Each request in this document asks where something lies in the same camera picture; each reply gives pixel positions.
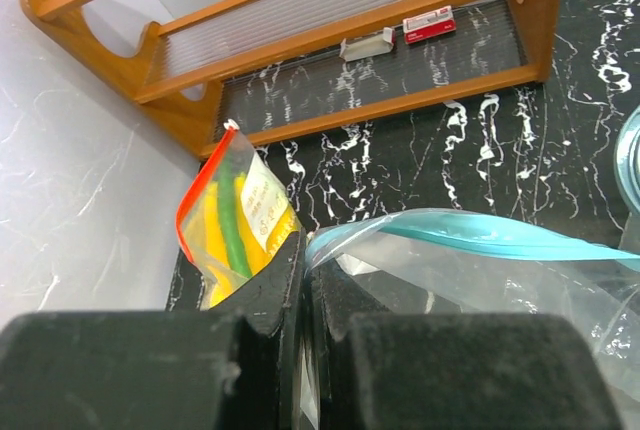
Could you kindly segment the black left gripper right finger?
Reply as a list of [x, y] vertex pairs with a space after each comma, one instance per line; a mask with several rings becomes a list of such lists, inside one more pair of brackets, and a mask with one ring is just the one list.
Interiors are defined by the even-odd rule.
[[564, 319], [401, 314], [336, 263], [305, 277], [323, 429], [616, 429], [591, 352]]

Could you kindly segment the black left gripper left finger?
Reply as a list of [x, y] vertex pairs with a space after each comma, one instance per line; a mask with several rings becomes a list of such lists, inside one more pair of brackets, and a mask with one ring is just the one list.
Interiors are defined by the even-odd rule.
[[306, 236], [207, 311], [50, 312], [1, 334], [5, 429], [295, 429]]

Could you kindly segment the clear bag blue zipper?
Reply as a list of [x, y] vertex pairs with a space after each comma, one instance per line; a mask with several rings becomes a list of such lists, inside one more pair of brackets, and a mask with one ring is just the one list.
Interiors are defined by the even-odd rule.
[[639, 257], [503, 217], [417, 209], [318, 231], [309, 268], [334, 263], [395, 313], [529, 313], [588, 342], [624, 425], [639, 425]]

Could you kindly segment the yellow banana bunch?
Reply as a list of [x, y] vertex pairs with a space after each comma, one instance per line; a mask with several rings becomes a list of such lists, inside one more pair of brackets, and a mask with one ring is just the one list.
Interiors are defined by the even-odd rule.
[[223, 270], [229, 264], [223, 235], [217, 218], [217, 184], [211, 183], [205, 190], [198, 211], [187, 223], [183, 236], [192, 250], [192, 256], [200, 262], [196, 267], [205, 279], [204, 297], [200, 309], [210, 309], [229, 297], [248, 278], [261, 272], [275, 257], [291, 232], [300, 229], [300, 222], [291, 206], [288, 206], [267, 240], [267, 250], [263, 250], [249, 228], [236, 196], [236, 218], [239, 235], [244, 245], [250, 276], [241, 277], [235, 272]]

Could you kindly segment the clear bag orange zipper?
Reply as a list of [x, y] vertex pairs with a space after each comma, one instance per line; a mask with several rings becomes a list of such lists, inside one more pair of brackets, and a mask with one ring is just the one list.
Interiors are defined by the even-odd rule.
[[229, 119], [224, 129], [176, 213], [181, 249], [204, 277], [202, 310], [266, 268], [301, 229], [284, 185], [238, 124]]

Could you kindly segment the green chili pepper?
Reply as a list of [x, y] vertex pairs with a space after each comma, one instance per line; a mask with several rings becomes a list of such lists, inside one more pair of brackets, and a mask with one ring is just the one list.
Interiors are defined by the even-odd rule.
[[217, 213], [229, 268], [244, 278], [252, 276], [236, 214], [234, 175], [226, 159], [217, 168]]

